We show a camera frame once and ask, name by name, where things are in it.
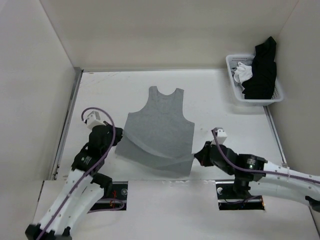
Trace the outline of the grey tank top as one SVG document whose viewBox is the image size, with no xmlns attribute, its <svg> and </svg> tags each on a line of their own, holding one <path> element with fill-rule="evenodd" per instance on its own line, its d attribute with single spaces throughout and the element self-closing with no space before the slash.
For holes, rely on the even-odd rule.
<svg viewBox="0 0 320 240">
<path fill-rule="evenodd" d="M 183 101 L 181 88 L 165 95 L 151 86 L 145 106 L 128 113 L 115 153 L 157 171 L 189 176 L 195 123 L 184 117 Z"/>
</svg>

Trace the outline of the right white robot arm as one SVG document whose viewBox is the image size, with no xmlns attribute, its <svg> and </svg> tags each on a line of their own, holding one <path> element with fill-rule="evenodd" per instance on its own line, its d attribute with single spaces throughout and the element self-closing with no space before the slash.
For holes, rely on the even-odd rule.
<svg viewBox="0 0 320 240">
<path fill-rule="evenodd" d="M 232 192 L 238 198 L 254 195 L 292 200 L 320 211 L 320 178 L 301 173 L 252 154 L 237 154 L 223 144 L 207 141 L 194 154 L 203 167 L 215 166 L 234 176 Z"/>
</svg>

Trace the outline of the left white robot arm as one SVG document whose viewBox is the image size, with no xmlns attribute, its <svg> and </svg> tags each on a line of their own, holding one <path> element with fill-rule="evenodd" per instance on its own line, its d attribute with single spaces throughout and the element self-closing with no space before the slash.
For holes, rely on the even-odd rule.
<svg viewBox="0 0 320 240">
<path fill-rule="evenodd" d="M 123 137 L 123 129 L 107 123 L 92 128 L 88 142 L 74 157 L 58 197 L 38 223 L 30 224 L 29 240 L 70 240 L 82 218 L 100 199 L 112 195 L 113 180 L 99 173 L 112 147 Z"/>
</svg>

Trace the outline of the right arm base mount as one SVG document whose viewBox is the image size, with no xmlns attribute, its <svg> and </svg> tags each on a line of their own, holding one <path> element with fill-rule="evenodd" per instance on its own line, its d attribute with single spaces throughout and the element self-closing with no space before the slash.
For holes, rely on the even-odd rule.
<svg viewBox="0 0 320 240">
<path fill-rule="evenodd" d="M 217 181 L 215 183 L 218 208 L 221 211 L 265 210 L 261 195 L 236 193 L 233 181 Z"/>
</svg>

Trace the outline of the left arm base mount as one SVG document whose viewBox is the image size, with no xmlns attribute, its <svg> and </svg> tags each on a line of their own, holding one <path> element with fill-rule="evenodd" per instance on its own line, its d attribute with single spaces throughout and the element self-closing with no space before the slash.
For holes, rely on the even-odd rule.
<svg viewBox="0 0 320 240">
<path fill-rule="evenodd" d="M 119 209 L 125 211 L 127 209 L 128 198 L 127 181 L 116 181 L 112 183 L 110 190 L 105 190 L 103 197 L 98 201 L 97 206 L 101 209 Z"/>
</svg>

